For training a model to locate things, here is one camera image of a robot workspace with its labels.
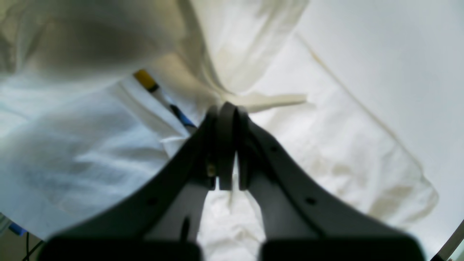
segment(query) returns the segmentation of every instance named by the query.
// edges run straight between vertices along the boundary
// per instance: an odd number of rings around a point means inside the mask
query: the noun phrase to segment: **white sheet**
[[[412,228],[426,259],[464,217],[463,17],[461,1],[312,0],[297,28],[438,191],[436,208]]]
[[[86,7],[79,3],[90,3],[70,2],[79,5],[77,10]],[[125,3],[116,1],[109,10],[121,12]],[[16,63],[21,64],[16,74],[1,86],[0,212],[10,219],[46,238],[130,195],[176,152],[188,133],[130,76],[148,59],[147,70],[197,124],[210,105],[226,99],[261,110],[301,102],[308,95],[305,104],[259,112],[252,118],[322,186],[364,213],[407,228],[433,208],[437,194],[419,165],[319,66],[304,42],[292,36],[295,17],[306,1],[252,3],[249,12],[240,12],[244,19],[237,25],[260,25],[250,34],[233,30],[242,18],[237,13],[219,16],[208,10],[228,13],[231,6],[243,10],[247,2],[195,2],[206,43],[192,23],[195,19],[180,12],[188,6],[139,3],[120,16],[147,10],[137,13],[135,23],[110,15],[104,25],[91,15],[84,23],[75,14],[72,21],[63,20],[62,13],[60,19],[48,20],[61,9],[50,13],[41,9],[39,17],[49,17],[39,23],[43,30],[36,35],[40,37],[34,49],[28,56],[17,56],[24,61]],[[58,6],[68,10],[64,2]],[[106,10],[92,8],[93,14]],[[169,36],[172,49],[154,42],[148,33],[151,24],[163,21],[144,20],[153,14],[150,10],[163,10],[158,12],[166,17],[163,25],[173,26],[158,30]],[[109,30],[112,41],[97,39],[93,45],[93,38],[86,38],[86,29],[93,28],[89,20],[97,32]],[[233,37],[219,35],[221,26],[232,28]],[[131,28],[136,33],[128,38]],[[67,32],[87,41],[60,42]],[[98,51],[119,38],[128,42],[110,50],[123,54],[108,62],[114,53]],[[252,42],[237,48],[241,40]],[[132,51],[139,45],[143,48]],[[202,52],[204,46],[211,61]],[[218,65],[234,56],[242,59]],[[256,93],[244,98],[226,90]],[[262,96],[276,94],[287,96]],[[254,260],[264,234],[253,200],[240,191],[210,193],[198,240],[209,260]]]

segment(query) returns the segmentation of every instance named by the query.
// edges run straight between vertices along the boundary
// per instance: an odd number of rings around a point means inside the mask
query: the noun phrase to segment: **white cloth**
[[[292,36],[306,1],[195,1],[199,25],[188,2],[173,3],[42,0],[7,15],[3,32],[22,20],[36,30],[9,41],[22,51],[0,87],[0,212],[47,238],[164,166],[188,132],[130,76],[143,65],[196,124],[224,100],[257,111],[308,94],[251,117],[360,211],[399,228],[430,212],[437,194],[418,164]],[[254,260],[263,240],[249,194],[208,194],[198,236],[207,259]]]

